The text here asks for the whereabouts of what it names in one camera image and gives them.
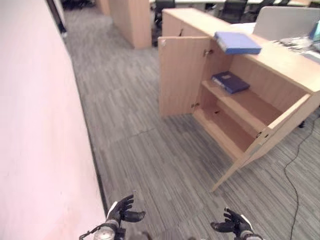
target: computer monitor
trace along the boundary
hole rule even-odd
[[[320,52],[320,21],[315,23],[309,38],[312,41],[313,47]]]
[[[265,6],[256,20],[253,34],[269,41],[306,37],[319,21],[319,13],[319,8]]]

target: blue binder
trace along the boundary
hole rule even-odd
[[[261,46],[240,32],[217,31],[214,37],[225,54],[259,54]]]
[[[248,83],[232,72],[225,71],[212,76],[212,81],[223,87],[228,93],[234,94],[250,87]]]

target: white wall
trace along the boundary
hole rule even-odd
[[[72,63],[44,0],[1,1],[0,127],[0,239],[78,239],[104,221]]]

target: gray carpet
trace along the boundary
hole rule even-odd
[[[210,227],[224,219],[228,206],[246,215],[265,239],[289,239],[296,201],[283,168],[319,109],[305,128],[210,193],[232,162],[191,115],[159,117],[157,49],[133,50],[96,8],[67,11],[65,17],[66,44],[108,205],[134,192],[135,209],[147,212],[142,222],[124,224],[128,234],[146,230],[157,240],[233,239]],[[320,239],[319,156],[320,119],[288,168],[300,196],[294,240]]]

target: black cable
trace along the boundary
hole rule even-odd
[[[94,234],[96,231],[98,231],[101,226],[103,225],[104,223],[102,223],[101,225],[99,226],[96,226],[94,229],[92,229],[91,231],[87,231],[85,234],[82,234],[80,237],[79,237],[79,240],[83,240],[86,236],[89,236],[90,234]]]
[[[288,174],[287,174],[287,167],[288,167],[291,163],[293,163],[293,162],[298,158],[299,152],[300,152],[300,146],[313,134],[314,128],[315,128],[315,121],[316,121],[318,118],[320,118],[320,116],[318,116],[315,120],[313,120],[311,132],[303,139],[302,142],[299,143],[295,157],[294,157],[290,162],[288,162],[288,163],[285,165],[284,169],[283,169],[284,174],[285,174],[286,178],[288,179],[289,183],[291,184],[292,188],[294,189],[295,196],[296,196],[296,208],[295,208],[295,213],[294,213],[294,218],[293,218],[293,224],[292,224],[292,226],[291,226],[291,232],[290,232],[290,238],[289,238],[290,240],[292,240],[292,235],[293,235],[293,233],[294,233],[294,226],[295,226],[295,224],[296,224],[296,218],[297,218],[298,209],[299,209],[299,195],[298,195],[298,191],[297,191],[295,185],[292,183],[292,181],[290,180],[290,178],[289,178],[289,176],[288,176]]]

